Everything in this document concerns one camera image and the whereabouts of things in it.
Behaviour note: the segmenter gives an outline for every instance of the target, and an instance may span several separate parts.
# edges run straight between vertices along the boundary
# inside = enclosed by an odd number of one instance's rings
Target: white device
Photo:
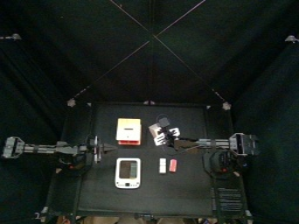
[[[141,120],[118,118],[116,124],[117,144],[140,145],[141,143]]]
[[[120,157],[116,160],[116,187],[124,189],[134,189],[140,186],[140,180],[140,158]]]

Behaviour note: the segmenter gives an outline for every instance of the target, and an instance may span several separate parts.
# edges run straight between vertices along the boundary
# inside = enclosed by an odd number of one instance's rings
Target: handheld device
[[[136,189],[141,180],[140,158],[118,158],[116,160],[116,187]]]

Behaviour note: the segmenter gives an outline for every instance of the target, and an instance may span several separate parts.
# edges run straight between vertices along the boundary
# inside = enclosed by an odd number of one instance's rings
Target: black tent
[[[228,102],[234,131],[260,139],[249,210],[261,223],[297,223],[299,43],[285,42],[297,9],[294,0],[1,1],[1,142],[54,144],[70,99]],[[44,204],[52,168],[20,158],[0,169],[0,222],[21,220]]]

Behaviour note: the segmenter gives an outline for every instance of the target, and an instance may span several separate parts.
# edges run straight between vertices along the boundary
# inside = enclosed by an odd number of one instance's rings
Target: red box
[[[170,160],[169,163],[169,172],[176,172],[176,159]]]

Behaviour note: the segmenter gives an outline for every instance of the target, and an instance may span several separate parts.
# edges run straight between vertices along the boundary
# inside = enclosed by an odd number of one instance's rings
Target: device screen
[[[121,179],[136,179],[136,161],[121,161],[118,166]]]

